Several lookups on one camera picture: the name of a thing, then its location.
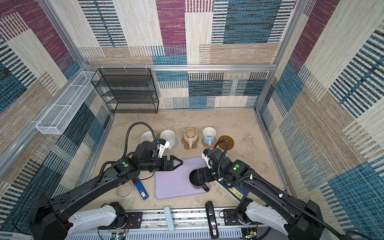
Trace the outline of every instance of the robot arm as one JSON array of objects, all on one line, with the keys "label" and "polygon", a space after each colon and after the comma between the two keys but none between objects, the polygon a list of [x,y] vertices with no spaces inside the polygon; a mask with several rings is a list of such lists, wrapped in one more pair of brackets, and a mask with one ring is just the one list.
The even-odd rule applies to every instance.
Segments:
[{"label": "robot arm", "polygon": [[[160,139],[160,147],[167,146]],[[126,224],[126,212],[118,203],[110,203],[100,209],[78,212],[83,206],[103,193],[136,179],[141,171],[172,171],[183,162],[170,156],[162,156],[164,149],[157,149],[152,142],[143,142],[136,148],[131,158],[128,156],[115,162],[106,162],[100,174],[90,181],[67,193],[49,199],[41,195],[35,202],[30,217],[30,228],[35,240],[63,240],[70,234],[81,232],[97,226],[113,225],[121,228]],[[111,167],[104,171],[107,164]]]},{"label": "robot arm", "polygon": [[215,180],[224,181],[227,188],[239,185],[272,207],[264,207],[251,199],[245,199],[237,207],[240,222],[244,224],[251,221],[261,222],[292,240],[318,240],[324,227],[339,239],[352,239],[350,236],[339,234],[324,223],[320,208],[315,202],[309,200],[305,203],[288,195],[266,181],[244,162],[240,160],[232,162],[219,148],[214,148],[212,151],[206,149],[203,158],[207,161],[208,167],[191,172],[189,179],[193,185],[201,186],[206,191],[205,182]]}]

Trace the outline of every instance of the light blue mug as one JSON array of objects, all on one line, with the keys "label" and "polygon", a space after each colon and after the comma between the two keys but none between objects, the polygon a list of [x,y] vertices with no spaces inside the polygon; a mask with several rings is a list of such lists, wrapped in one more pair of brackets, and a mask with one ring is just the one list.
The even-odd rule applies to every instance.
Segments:
[{"label": "light blue mug", "polygon": [[212,127],[206,127],[203,130],[203,140],[205,144],[210,147],[212,143],[215,141],[215,136],[216,136],[216,130]]}]

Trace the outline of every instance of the white mug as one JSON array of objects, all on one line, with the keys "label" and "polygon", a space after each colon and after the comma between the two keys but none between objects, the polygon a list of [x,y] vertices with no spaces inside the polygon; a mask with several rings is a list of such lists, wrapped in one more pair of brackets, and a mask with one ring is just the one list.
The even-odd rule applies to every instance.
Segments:
[{"label": "white mug", "polygon": [[143,136],[141,136],[141,140],[144,142],[144,141],[148,141],[148,142],[153,142],[153,136],[152,136],[152,132],[151,131],[148,131],[148,132],[145,132],[143,134]]},{"label": "white mug", "polygon": [[169,147],[168,147],[169,150],[171,150],[172,147],[174,147],[175,144],[176,144],[175,133],[172,130],[164,130],[160,134],[160,138],[162,138],[165,141],[169,142]]}]

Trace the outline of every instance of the lavender tray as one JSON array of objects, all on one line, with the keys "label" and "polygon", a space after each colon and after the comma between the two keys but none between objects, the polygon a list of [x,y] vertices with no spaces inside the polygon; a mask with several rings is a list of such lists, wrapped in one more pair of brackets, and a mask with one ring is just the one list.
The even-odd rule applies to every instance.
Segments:
[{"label": "lavender tray", "polygon": [[169,172],[155,172],[155,197],[169,199],[206,193],[203,188],[195,189],[189,181],[189,174],[194,169],[206,167],[202,157],[181,159],[183,165]]}]

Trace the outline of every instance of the wooden saucer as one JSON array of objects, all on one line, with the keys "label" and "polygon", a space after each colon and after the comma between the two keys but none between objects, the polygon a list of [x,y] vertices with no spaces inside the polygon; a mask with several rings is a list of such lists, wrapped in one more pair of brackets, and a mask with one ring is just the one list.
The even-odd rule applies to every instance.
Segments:
[{"label": "wooden saucer", "polygon": [[[199,141],[197,141],[195,144],[192,144],[192,148],[191,149],[195,149],[197,148],[197,143]],[[189,144],[185,142],[184,138],[181,139],[181,143],[184,144],[184,148],[185,149],[188,149],[189,150]]]},{"label": "wooden saucer", "polygon": [[[224,135],[224,136],[219,137],[218,140],[219,141],[221,141],[221,140],[227,141],[227,143],[228,143],[228,149],[227,150],[231,150],[233,148],[233,146],[235,145],[235,142],[233,141],[233,139],[230,136]],[[223,150],[225,149],[225,143],[223,143],[223,142],[219,143],[218,146]]]}]

